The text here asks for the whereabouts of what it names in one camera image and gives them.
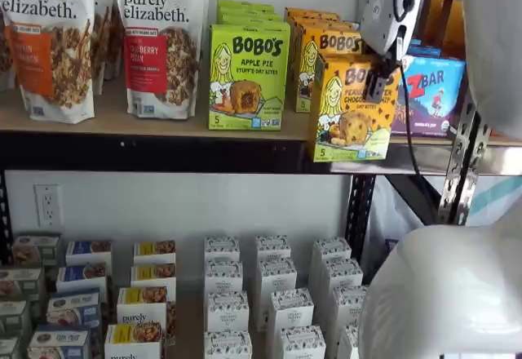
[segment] white product box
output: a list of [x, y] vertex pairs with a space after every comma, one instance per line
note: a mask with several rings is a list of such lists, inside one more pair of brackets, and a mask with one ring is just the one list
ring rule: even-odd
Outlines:
[[358, 333], [359, 328], [355, 325], [345, 326], [341, 330], [338, 359], [359, 359]]
[[130, 269], [132, 287], [166, 287], [166, 300], [176, 301], [175, 264], [138, 265]]
[[108, 302], [107, 270], [105, 264], [74, 265], [62, 267], [58, 270], [56, 290], [58, 292], [70, 292], [98, 288], [101, 301]]
[[327, 329], [323, 330], [326, 337], [326, 355], [335, 359], [338, 351], [341, 333], [346, 325], [359, 324], [362, 304], [365, 300], [367, 288], [337, 287], [332, 290], [329, 303]]
[[105, 338], [108, 359], [161, 359], [159, 322], [109, 325]]
[[252, 341], [248, 331], [205, 332], [205, 359], [251, 359]]
[[60, 235], [21, 235], [13, 242], [15, 265], [56, 266], [60, 259]]
[[292, 259], [261, 259], [254, 281], [252, 308], [257, 330], [265, 330], [268, 321], [270, 294], [275, 291], [293, 290], [297, 271]]
[[321, 329], [327, 328], [328, 300], [336, 287], [353, 287], [362, 284], [362, 270], [355, 259], [333, 258], [323, 263], [319, 301], [316, 303]]
[[31, 312], [27, 300], [0, 301], [0, 334], [20, 333], [27, 343], [33, 332]]
[[47, 305], [49, 325], [86, 326], [91, 331], [91, 357], [100, 359], [104, 352], [100, 290], [97, 288], [54, 294]]
[[2, 359], [21, 359], [20, 336], [0, 335], [0, 357]]
[[118, 324], [155, 321], [166, 330], [166, 288], [121, 288], [116, 313]]
[[65, 252], [68, 266], [105, 264], [107, 276], [113, 275], [113, 253], [111, 241], [70, 241]]
[[278, 359], [324, 359], [326, 344], [319, 326], [281, 329], [276, 339]]
[[81, 326], [39, 326], [27, 348], [29, 359], [91, 359], [90, 332]]
[[43, 268], [0, 268], [0, 299], [20, 296], [30, 302], [31, 318], [39, 320], [47, 300]]
[[205, 265], [205, 298], [211, 292], [243, 290], [243, 265], [239, 261], [209, 261]]
[[319, 299], [318, 291], [321, 284], [321, 267], [323, 262], [333, 257], [350, 258], [352, 249], [348, 246], [346, 239], [341, 237], [320, 239], [315, 241], [312, 247], [312, 261], [308, 274], [308, 289], [313, 300]]
[[174, 241], [140, 242], [134, 244], [134, 265], [175, 264]]
[[255, 260], [290, 257], [291, 249], [286, 235], [258, 235], [255, 237]]
[[205, 262], [239, 261], [239, 240], [235, 237], [216, 236], [205, 238]]
[[276, 291], [270, 294], [267, 326], [267, 358], [275, 358], [274, 340], [283, 328], [310, 326], [313, 302], [308, 289]]
[[248, 330], [246, 292], [211, 293], [206, 299], [206, 331]]

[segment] purely elizabeth granola bag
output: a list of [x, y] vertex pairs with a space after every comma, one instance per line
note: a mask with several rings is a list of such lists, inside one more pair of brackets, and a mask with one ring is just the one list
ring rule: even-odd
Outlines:
[[117, 0], [125, 27], [128, 112], [194, 115], [208, 0]]
[[76, 124], [94, 117], [91, 34], [95, 0], [2, 0], [29, 115]]

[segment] bobo's logo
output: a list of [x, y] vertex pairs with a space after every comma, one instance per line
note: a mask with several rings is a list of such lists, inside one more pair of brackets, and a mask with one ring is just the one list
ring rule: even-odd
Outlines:
[[241, 53], [246, 51], [247, 53], [253, 52], [254, 55], [262, 55], [263, 53], [271, 53], [273, 57], [277, 57], [281, 53], [281, 45], [283, 44], [282, 39], [262, 39], [262, 38], [245, 38], [234, 37], [232, 40], [234, 53]]

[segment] orange label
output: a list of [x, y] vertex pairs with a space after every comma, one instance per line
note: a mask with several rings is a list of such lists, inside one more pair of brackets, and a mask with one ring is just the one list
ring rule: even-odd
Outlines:
[[34, 94], [51, 96], [51, 35], [36, 24], [11, 24], [6, 33], [20, 85]]

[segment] green bobo's box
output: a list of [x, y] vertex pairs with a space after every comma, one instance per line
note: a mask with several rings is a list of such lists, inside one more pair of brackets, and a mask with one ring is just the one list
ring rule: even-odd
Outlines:
[[209, 128], [279, 131], [290, 27], [210, 27]]

